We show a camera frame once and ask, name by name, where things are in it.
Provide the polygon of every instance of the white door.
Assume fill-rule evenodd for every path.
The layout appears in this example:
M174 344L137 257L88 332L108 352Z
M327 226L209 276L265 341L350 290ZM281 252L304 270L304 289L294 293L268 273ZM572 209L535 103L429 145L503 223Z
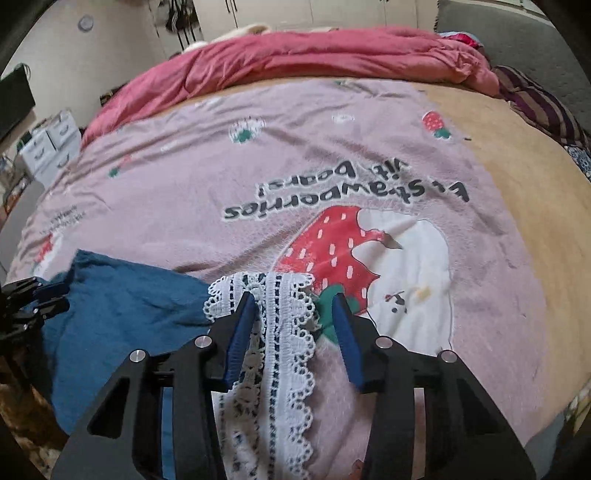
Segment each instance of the white door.
M386 25L404 25L417 28L417 3L415 0L384 0Z
M416 3L418 27L432 32L435 29L435 19L439 13L437 0L416 0Z
M228 0L230 1L239 27L254 23L266 23L278 30L312 26L309 0Z
M193 0L203 39L211 41L236 28L232 0Z
M315 27L371 28L386 24L385 0L310 0L310 5Z

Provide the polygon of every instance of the metal screw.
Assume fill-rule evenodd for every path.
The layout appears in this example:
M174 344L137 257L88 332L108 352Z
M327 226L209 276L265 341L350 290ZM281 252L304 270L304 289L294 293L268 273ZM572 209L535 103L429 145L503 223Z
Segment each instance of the metal screw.
M195 339L195 346L198 348L207 348L212 344L213 340L211 337L207 335L201 335L201 337L197 337Z
M379 347L379 348L390 348L394 342L392 341L392 339L390 337L377 337L375 339L375 344Z
M454 364L457 361L457 355L451 350L444 350L441 352L441 360L447 364Z
M146 358L146 352L143 350L134 350L129 354L129 359L134 363L141 362L144 358Z

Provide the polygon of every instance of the white cabinet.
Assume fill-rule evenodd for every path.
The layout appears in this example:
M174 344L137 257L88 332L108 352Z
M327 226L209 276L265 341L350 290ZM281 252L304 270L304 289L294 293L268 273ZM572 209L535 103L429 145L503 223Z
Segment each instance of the white cabinet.
M72 112L63 110L33 132L18 158L24 162L29 175L48 188L68 162L77 157L81 144L82 136Z
M269 24L275 30L385 25L417 27L417 1L426 16L436 14L437 0L193 0L207 41L236 27L256 23Z
M312 26L310 0L228 0L230 1L239 27L253 23L266 23L278 30Z
M417 3L415 0L384 0L384 2L386 25L404 25L417 28Z
M310 0L315 27L383 27L384 5L384 0Z
M234 0L193 0L197 16L199 17L199 25L203 33L205 41L211 41L218 38L230 30L234 30L237 26L234 18L234 10L232 2ZM268 0L270 5L273 5L272 0ZM259 20L264 15L264 10L259 10Z

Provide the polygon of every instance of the bed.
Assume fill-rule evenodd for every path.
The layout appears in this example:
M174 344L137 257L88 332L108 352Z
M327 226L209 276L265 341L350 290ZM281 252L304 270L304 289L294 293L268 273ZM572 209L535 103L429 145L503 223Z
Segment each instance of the bed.
M591 186L497 88L475 50L412 29L187 53L89 126L8 281L49 279L77 249L207 283L311 274L317 301L344 291L409 349L458 352L526 444L589 379ZM282 478L342 479L365 451L372 404L320 327L310 451Z

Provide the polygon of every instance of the pink blanket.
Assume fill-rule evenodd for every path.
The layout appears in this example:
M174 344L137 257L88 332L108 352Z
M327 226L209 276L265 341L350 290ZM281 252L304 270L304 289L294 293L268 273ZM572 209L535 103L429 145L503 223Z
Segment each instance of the pink blanket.
M189 98L241 83L299 76L463 83L486 95L499 92L483 55L415 28L250 35L180 55L131 81L89 125L83 147Z
M456 351L525 443L551 421L544 295L464 138L407 82L313 79L195 102L70 162L29 219L8 281L66 271L78 248L208 283L314 275L322 336L305 468L316 480L344 480L364 458L373 409L336 345L339 292L410 350Z

